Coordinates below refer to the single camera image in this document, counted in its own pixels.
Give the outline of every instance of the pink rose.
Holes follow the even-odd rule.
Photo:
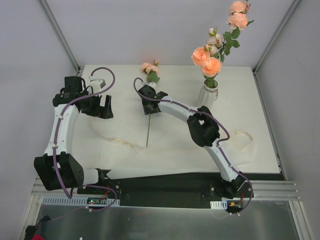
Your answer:
[[[216,35],[215,35],[215,39],[216,39],[216,46],[218,47],[218,48],[220,48],[220,47],[222,47],[222,43],[224,42],[224,36],[222,35],[222,34],[219,34],[219,33],[217,33]]]
[[[221,70],[222,64],[215,57],[210,57],[209,61],[201,68],[203,75],[209,78],[217,75]]]
[[[217,44],[217,39],[215,36],[211,36],[208,38],[208,40],[206,41],[207,44],[211,44],[211,45],[216,45]]]
[[[247,2],[246,1],[234,1],[230,7],[230,15],[233,13],[247,13]]]
[[[141,67],[140,67],[140,71],[141,71],[141,72],[145,72],[145,71],[146,71],[146,68],[149,67],[149,66],[152,66],[152,65],[151,65],[150,63],[148,63],[148,62],[143,63],[143,64],[141,65]]]
[[[233,15],[229,17],[227,23],[230,25],[230,28],[232,30],[239,27],[239,29],[242,31],[248,24],[248,18],[243,13],[235,12]]]
[[[210,53],[204,47],[198,47],[194,50],[192,56],[194,65],[203,67],[210,58]]]
[[[159,69],[158,69],[158,67],[153,66],[153,65],[151,65],[151,64],[150,64],[150,66],[148,66],[148,67],[145,69],[145,72],[146,72],[147,74],[149,74],[150,72],[155,72],[155,74],[156,74],[157,76],[159,75]]]
[[[218,52],[218,48],[216,46],[211,46],[210,56],[216,54]]]

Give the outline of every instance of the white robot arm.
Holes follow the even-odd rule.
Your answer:
[[[188,123],[188,119],[194,115],[194,112],[188,111],[179,105],[172,104],[171,102],[177,102],[177,101],[169,96],[163,97],[162,100],[168,100],[168,101],[161,101],[158,103],[158,107],[162,113],[170,114],[184,121],[185,123]],[[188,108],[197,110],[195,107],[192,107],[192,106],[189,106]],[[213,161],[219,168],[222,179],[228,182],[231,182],[232,180],[236,179],[238,176],[238,174],[231,168],[231,166],[234,167],[235,169],[237,169],[237,167],[232,163],[231,163],[231,166],[228,165],[224,156],[221,154],[220,150],[217,147],[218,140],[219,140],[218,138],[214,140],[214,142],[212,143],[212,146],[204,146],[204,149],[210,154]]]
[[[101,95],[92,95],[91,97],[77,100],[75,103],[69,105],[74,99],[90,94],[87,88],[83,89],[81,77],[65,77],[64,85],[65,87],[61,89],[60,93],[55,95],[55,98],[52,101],[55,108],[54,122],[49,143],[43,156],[34,159],[34,167],[44,187],[48,191],[61,189],[61,180],[66,188],[79,188],[83,185],[96,184],[99,180],[104,179],[101,176],[102,173],[100,169],[83,168],[73,158],[72,140],[75,124],[80,112],[92,117],[103,119],[113,118],[111,96],[107,95],[105,97],[104,106],[100,106]],[[91,89],[97,91],[97,84],[93,81],[92,85],[90,82],[89,86],[92,87]],[[55,172],[54,149],[61,179],[59,179]]]

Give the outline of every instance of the white wall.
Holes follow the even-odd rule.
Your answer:
[[[304,0],[258,72],[281,161],[320,239],[320,1]]]
[[[33,161],[50,137],[52,98],[75,72],[37,1],[1,1],[0,32],[0,239],[16,240]]]
[[[48,0],[80,65],[192,65],[208,29],[228,31],[234,0]],[[239,37],[225,64],[254,67],[293,0],[251,0],[255,22]]]

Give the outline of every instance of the green leaf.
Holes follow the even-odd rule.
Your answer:
[[[224,53],[228,56],[230,54],[230,48],[225,48]]]
[[[229,40],[229,41],[227,41],[226,44],[225,44],[225,50],[224,50],[224,52],[226,52],[226,49],[229,49],[229,50],[230,50],[231,47],[232,47],[232,40]]]
[[[239,35],[240,35],[240,29],[239,27],[236,27],[236,29],[232,31],[231,36],[233,39],[237,39]]]
[[[152,82],[152,77],[147,76],[147,77],[146,77],[146,81],[147,81],[148,83],[151,83],[151,82]]]
[[[217,59],[219,57],[219,52],[216,52],[215,54],[213,54],[212,57]]]
[[[240,47],[240,44],[237,40],[232,40],[232,46],[235,48],[238,48],[238,47]]]
[[[156,78],[156,77],[157,77],[157,74],[156,74],[155,71],[151,71],[151,72],[149,73],[149,76],[152,77],[152,78]]]
[[[254,22],[255,20],[252,20],[252,21],[248,21],[248,24],[247,24],[247,26],[249,25],[249,24],[252,24],[253,22]]]
[[[226,41],[230,40],[230,39],[231,39],[231,33],[228,32],[228,31],[226,31],[226,32],[224,33],[224,39],[225,39]]]

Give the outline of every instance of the flower stem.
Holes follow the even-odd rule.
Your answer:
[[[210,89],[214,89],[216,88],[216,81],[215,81],[215,77],[216,76],[213,76],[213,77],[204,77],[205,78],[205,81],[204,81],[204,84],[210,88]]]

